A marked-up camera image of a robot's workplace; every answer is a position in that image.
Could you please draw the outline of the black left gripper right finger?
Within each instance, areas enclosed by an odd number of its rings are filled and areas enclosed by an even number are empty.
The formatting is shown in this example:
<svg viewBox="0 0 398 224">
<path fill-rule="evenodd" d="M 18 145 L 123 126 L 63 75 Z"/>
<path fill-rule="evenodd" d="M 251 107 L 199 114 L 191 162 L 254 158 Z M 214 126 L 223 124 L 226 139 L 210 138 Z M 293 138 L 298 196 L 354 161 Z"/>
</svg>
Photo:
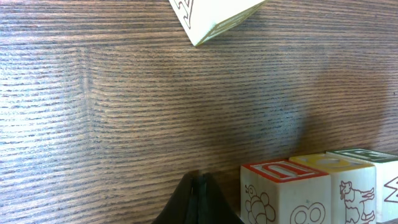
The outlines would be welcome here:
<svg viewBox="0 0 398 224">
<path fill-rule="evenodd" d="M 210 173 L 199 178 L 198 193 L 199 224 L 243 224 Z"/>
</svg>

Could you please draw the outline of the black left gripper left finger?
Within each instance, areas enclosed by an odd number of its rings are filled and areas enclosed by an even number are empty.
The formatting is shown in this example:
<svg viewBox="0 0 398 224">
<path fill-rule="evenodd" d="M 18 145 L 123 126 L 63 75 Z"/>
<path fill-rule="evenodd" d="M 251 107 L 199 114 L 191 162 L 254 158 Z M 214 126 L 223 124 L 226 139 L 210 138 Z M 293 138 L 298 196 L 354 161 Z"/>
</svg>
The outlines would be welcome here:
<svg viewBox="0 0 398 224">
<path fill-rule="evenodd" d="M 152 224 L 183 224 L 187 216 L 194 175 L 186 173 Z"/>
</svg>

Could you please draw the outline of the wooden block number 8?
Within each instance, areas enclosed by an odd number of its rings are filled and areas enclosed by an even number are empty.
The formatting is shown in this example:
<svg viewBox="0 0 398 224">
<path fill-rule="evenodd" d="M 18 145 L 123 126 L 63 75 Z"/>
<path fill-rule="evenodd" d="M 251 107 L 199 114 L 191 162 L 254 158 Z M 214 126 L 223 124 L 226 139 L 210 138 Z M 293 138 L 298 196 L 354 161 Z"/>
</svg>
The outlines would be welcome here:
<svg viewBox="0 0 398 224">
<path fill-rule="evenodd" d="M 331 223 L 331 176 L 286 159 L 240 167 L 241 219 L 250 224 Z"/>
</svg>

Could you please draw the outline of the wooden block yellow sided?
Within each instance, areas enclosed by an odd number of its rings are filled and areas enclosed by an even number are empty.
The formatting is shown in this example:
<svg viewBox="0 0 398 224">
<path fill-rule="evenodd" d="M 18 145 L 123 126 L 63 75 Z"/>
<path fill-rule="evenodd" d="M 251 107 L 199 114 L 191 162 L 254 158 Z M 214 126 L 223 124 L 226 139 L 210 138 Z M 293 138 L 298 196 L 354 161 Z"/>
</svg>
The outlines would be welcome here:
<svg viewBox="0 0 398 224">
<path fill-rule="evenodd" d="M 340 149 L 326 153 L 374 165 L 376 168 L 376 220 L 378 223 L 385 223 L 397 219 L 397 155 L 369 149 Z"/>
</svg>

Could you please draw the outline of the wooden block green side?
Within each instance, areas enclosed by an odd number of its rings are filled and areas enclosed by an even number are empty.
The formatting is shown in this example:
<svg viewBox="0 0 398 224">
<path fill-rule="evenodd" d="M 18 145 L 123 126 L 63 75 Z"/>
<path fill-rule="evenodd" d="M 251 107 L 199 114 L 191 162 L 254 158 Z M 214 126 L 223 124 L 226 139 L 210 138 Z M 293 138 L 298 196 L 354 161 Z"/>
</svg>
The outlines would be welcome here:
<svg viewBox="0 0 398 224">
<path fill-rule="evenodd" d="M 294 156 L 290 161 L 331 176 L 331 222 L 376 223 L 376 168 L 331 154 Z"/>
</svg>

